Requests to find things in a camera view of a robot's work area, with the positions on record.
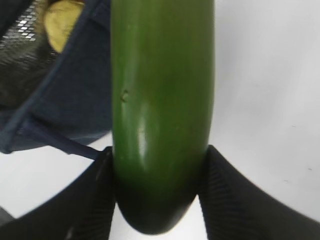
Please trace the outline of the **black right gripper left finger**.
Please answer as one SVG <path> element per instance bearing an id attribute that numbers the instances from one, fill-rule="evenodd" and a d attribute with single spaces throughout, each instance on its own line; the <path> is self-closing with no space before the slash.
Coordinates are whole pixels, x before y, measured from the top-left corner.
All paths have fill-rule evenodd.
<path id="1" fill-rule="evenodd" d="M 2 240 L 107 240 L 115 209 L 112 148 L 59 194 L 0 228 Z"/>

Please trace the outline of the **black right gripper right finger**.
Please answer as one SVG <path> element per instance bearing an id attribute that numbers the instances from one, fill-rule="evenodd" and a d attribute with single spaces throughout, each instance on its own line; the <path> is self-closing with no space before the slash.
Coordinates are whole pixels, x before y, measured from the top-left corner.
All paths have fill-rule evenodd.
<path id="1" fill-rule="evenodd" d="M 209 240 L 318 240 L 320 223 L 284 205 L 208 147 L 198 197 Z"/>

